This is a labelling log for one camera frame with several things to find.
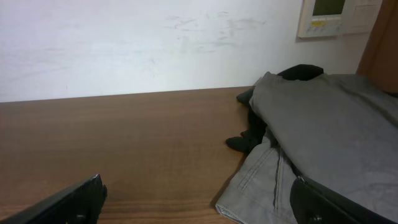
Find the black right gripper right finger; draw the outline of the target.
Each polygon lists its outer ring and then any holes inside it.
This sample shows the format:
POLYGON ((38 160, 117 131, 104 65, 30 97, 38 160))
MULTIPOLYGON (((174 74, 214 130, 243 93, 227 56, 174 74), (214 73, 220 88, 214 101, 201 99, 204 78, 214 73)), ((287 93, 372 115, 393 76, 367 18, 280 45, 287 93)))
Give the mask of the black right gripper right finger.
POLYGON ((290 205, 298 224, 397 224, 305 176, 292 184, 290 205))

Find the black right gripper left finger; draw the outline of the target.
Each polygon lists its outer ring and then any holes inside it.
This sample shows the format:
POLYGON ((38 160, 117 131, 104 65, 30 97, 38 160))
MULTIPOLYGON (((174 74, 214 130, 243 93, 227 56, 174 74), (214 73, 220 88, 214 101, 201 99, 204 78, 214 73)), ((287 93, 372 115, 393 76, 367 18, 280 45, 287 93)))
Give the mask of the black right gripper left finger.
POLYGON ((1 221, 1 224, 96 224, 107 197, 99 174, 1 221))

